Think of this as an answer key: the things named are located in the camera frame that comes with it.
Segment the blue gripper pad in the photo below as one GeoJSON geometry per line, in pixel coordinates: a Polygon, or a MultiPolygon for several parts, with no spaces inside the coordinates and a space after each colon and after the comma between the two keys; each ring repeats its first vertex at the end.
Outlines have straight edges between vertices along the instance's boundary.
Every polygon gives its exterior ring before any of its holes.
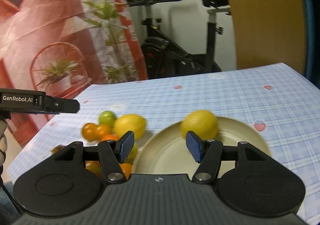
{"type": "Polygon", "coordinates": [[[134,146],[134,133],[132,131],[128,131],[116,142],[116,149],[118,151],[117,158],[120,164],[126,161],[133,146],[134,146]]]}
{"type": "Polygon", "coordinates": [[[186,145],[193,156],[193,159],[197,163],[201,163],[202,159],[205,155],[205,144],[206,142],[203,141],[196,133],[193,131],[188,131],[186,135],[186,145]]]}

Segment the white flower pot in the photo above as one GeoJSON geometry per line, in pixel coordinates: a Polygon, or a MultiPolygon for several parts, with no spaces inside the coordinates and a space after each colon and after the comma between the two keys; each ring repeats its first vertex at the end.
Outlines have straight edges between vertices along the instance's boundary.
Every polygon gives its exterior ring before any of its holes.
{"type": "Polygon", "coordinates": [[[51,83],[47,87],[47,93],[49,95],[60,94],[69,88],[71,88],[71,75],[64,77],[56,83],[51,83]]]}

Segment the beige plate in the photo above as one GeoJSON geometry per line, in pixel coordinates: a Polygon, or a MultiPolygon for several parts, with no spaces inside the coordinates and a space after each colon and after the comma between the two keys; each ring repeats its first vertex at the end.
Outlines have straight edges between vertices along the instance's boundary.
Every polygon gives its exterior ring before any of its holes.
{"type": "MultiPolygon", "coordinates": [[[[217,117],[219,133],[215,139],[226,146],[236,146],[247,141],[271,156],[270,149],[261,135],[253,128],[238,120],[217,117]]],[[[133,162],[133,173],[176,174],[187,173],[191,179],[199,164],[193,160],[186,147],[186,140],[180,134],[181,122],[173,124],[154,135],[140,149],[133,162]]],[[[218,177],[235,167],[234,161],[221,163],[218,177]]]]}

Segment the handlebar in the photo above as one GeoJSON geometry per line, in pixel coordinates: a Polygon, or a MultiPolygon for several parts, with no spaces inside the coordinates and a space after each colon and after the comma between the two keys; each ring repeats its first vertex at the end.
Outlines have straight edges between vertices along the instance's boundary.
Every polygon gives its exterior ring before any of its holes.
{"type": "Polygon", "coordinates": [[[137,7],[137,6],[147,6],[147,5],[154,5],[157,3],[164,3],[164,2],[179,2],[182,0],[133,0],[133,2],[128,2],[129,7],[137,7]]]}

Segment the table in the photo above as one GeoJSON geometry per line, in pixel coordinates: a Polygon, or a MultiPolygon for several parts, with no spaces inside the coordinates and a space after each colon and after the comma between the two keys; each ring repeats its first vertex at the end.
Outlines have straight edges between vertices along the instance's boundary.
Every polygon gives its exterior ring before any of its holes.
{"type": "Polygon", "coordinates": [[[77,114],[52,118],[12,162],[13,182],[50,156],[56,145],[83,141],[84,123],[97,122],[103,110],[117,116],[136,113],[157,133],[198,109],[254,126],[273,158],[300,176],[306,197],[299,216],[320,221],[320,90],[285,64],[130,83],[91,85],[76,97],[77,114]]]}

